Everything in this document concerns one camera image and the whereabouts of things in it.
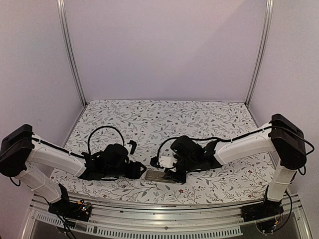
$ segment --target vertical metal post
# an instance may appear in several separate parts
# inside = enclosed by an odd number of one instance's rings
[[[258,56],[257,56],[257,61],[255,64],[255,68],[254,68],[254,73],[253,73],[253,77],[249,86],[249,90],[248,90],[248,94],[246,97],[246,101],[245,101],[245,105],[247,106],[247,108],[249,108],[253,94],[254,94],[254,90],[256,87],[256,83],[258,80],[258,75],[261,69],[261,64],[263,61],[263,57],[264,57],[264,53],[265,53],[265,49],[266,49],[266,43],[267,43],[267,39],[268,39],[268,33],[269,33],[269,29],[270,29],[270,24],[271,24],[271,18],[272,18],[272,14],[273,14],[273,5],[274,5],[274,1],[273,0],[267,0],[267,4],[266,4],[266,13],[265,13],[265,20],[264,20],[264,26],[263,26],[263,33],[262,33],[262,38],[260,41],[260,46],[259,46],[259,52],[258,52]]]
[[[66,20],[66,13],[65,13],[65,6],[64,6],[64,0],[57,0],[58,4],[58,11],[59,11],[59,16],[60,16],[60,22],[61,22],[61,27],[62,27],[62,34],[64,38],[64,43],[65,43],[65,48],[66,52],[68,54],[68,59],[73,75],[73,80],[75,83],[76,90],[78,92],[81,104],[83,106],[87,105],[87,101],[85,99],[83,87],[80,81],[79,73],[75,64],[75,58],[73,55],[73,50],[72,50],[72,45],[71,45],[71,39],[70,39],[70,34],[69,34],[69,29],[68,29],[68,24]]]

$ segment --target floral tablecloth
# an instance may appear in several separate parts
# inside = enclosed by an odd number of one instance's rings
[[[239,103],[92,101],[65,147],[73,152],[87,152],[88,135],[102,125],[115,126],[126,141],[136,141],[138,147],[131,157],[148,165],[149,170],[158,170],[149,166],[150,159],[168,137],[215,135],[231,138],[256,128],[245,105]],[[115,142],[121,142],[117,133],[102,129],[92,137],[92,152]],[[169,146],[167,143],[163,147],[162,155],[172,155]],[[190,173],[183,185],[147,181],[145,174],[139,180],[85,181],[57,169],[52,172],[51,179],[63,184],[70,192],[95,197],[153,204],[216,204],[261,199],[273,173],[269,155],[259,154],[219,169]]]

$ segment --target white wall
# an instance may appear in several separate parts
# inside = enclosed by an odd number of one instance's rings
[[[319,238],[319,1],[275,1],[264,61],[251,104],[259,125],[281,113],[317,150],[293,186]]]
[[[88,100],[245,100],[266,0],[68,0]]]
[[[0,139],[24,123],[62,144],[81,105],[64,48],[56,1],[1,1]],[[0,176],[0,235],[17,239],[32,198]]]

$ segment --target white patterned surface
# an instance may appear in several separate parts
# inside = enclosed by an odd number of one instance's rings
[[[91,131],[102,125],[117,127],[138,148],[132,158],[150,164],[159,145],[168,137],[232,138],[256,128],[244,104],[181,101],[92,101],[70,136],[66,148],[87,152]],[[117,133],[102,129],[93,135],[92,152],[109,143],[120,143]],[[172,155],[167,143],[161,154]],[[210,204],[261,199],[274,173],[268,154],[243,158],[206,172],[191,173],[187,183],[164,184],[144,179],[120,178],[114,182],[85,181],[60,170],[51,179],[68,191],[109,199],[143,203]]]

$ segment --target floral pattern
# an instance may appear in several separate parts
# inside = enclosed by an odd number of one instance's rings
[[[239,103],[138,101],[92,101],[70,136],[66,148],[87,152],[87,138],[102,125],[118,128],[125,141],[138,147],[130,157],[150,167],[150,159],[168,137],[188,135],[196,138],[232,138],[256,128],[247,108]],[[96,132],[92,152],[103,150],[121,139],[111,129]],[[172,155],[167,143],[161,155]],[[85,181],[55,169],[51,179],[68,191],[95,197],[153,204],[217,204],[261,199],[271,181],[274,168],[268,154],[254,155],[205,172],[193,172],[187,183],[165,184],[120,178],[116,181]]]

